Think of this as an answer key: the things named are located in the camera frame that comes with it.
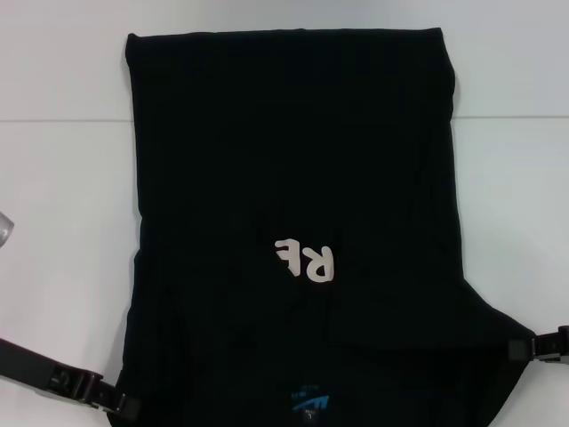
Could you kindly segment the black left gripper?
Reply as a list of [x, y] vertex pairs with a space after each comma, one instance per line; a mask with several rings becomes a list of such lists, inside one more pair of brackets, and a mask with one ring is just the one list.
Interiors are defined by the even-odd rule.
[[1, 340], [1, 376], [40, 391], [91, 401], [110, 413], [138, 413], [140, 402], [88, 370], [64, 365], [4, 339]]

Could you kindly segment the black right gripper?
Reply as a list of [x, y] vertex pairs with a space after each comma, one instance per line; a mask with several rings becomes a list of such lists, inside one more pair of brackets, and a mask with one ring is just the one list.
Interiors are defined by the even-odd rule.
[[529, 340], [510, 340], [508, 356], [511, 361], [568, 364], [569, 326], [560, 326], [555, 333], [537, 335]]

